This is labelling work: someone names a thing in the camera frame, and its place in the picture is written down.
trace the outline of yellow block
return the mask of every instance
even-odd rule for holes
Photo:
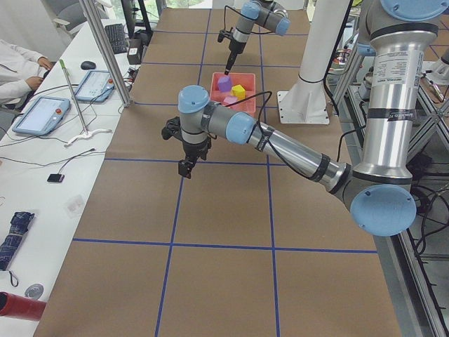
[[[245,98],[245,88],[240,84],[233,86],[232,95],[236,96],[239,100],[243,100]]]

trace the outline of tablet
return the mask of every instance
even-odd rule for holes
[[[58,125],[69,109],[68,99],[41,96],[27,109],[13,131],[36,136],[46,135]]]
[[[109,72],[106,70],[89,70],[75,90],[75,97],[79,102],[104,102],[114,84]]]

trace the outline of small black device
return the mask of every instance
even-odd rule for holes
[[[140,39],[129,40],[128,62],[130,65],[139,65],[142,62],[143,45]]]
[[[47,181],[49,183],[62,183],[62,181],[64,180],[64,175],[63,174],[59,174],[59,173],[52,173],[48,176]]]
[[[126,53],[128,44],[126,43],[126,36],[121,23],[105,26],[107,39],[111,44],[114,54]]]
[[[91,70],[95,69],[97,65],[92,61],[84,61],[81,63],[82,70]]]

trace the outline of purple block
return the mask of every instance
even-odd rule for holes
[[[232,80],[229,76],[222,76],[218,79],[218,90],[228,93],[232,90]]]

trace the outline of white desk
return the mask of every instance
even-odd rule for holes
[[[69,70],[73,84],[78,84],[86,73],[86,70],[80,68],[84,60],[95,62],[98,70],[107,70],[87,24],[77,34],[61,58]],[[121,73],[125,74],[129,68],[126,53],[117,54],[116,59]],[[56,64],[38,91],[65,84],[67,83],[62,69],[59,64]],[[70,98],[67,87],[47,91],[42,95]],[[90,130],[110,128],[114,131],[122,109],[119,95],[114,91],[103,104],[89,107],[84,112],[84,116],[87,124],[93,121],[89,126]],[[48,136],[67,142],[82,131],[73,103],[71,111],[66,114],[62,124]],[[8,134],[16,140],[25,138],[11,130]],[[4,145],[15,143],[8,136],[4,136],[0,141],[0,157],[47,164],[68,159],[92,147],[97,152],[104,152],[112,135],[113,133],[100,133],[90,140],[77,140],[68,148],[58,140],[39,138],[4,147]],[[44,287],[40,300],[48,300],[103,158],[104,154],[91,154],[71,160],[61,172],[65,174],[65,179],[60,184],[47,183],[46,180],[50,173],[57,173],[64,162],[41,168],[0,159],[3,162],[0,166],[0,241],[3,242],[8,234],[11,218],[16,211],[29,211],[36,214],[30,224],[29,232],[25,235],[9,265],[9,269],[20,281],[19,286],[12,287],[9,273],[0,272],[1,291],[23,296],[30,285],[40,283]],[[68,205],[77,205],[77,211],[69,211]],[[0,317],[0,336],[32,336],[37,324],[38,322]]]

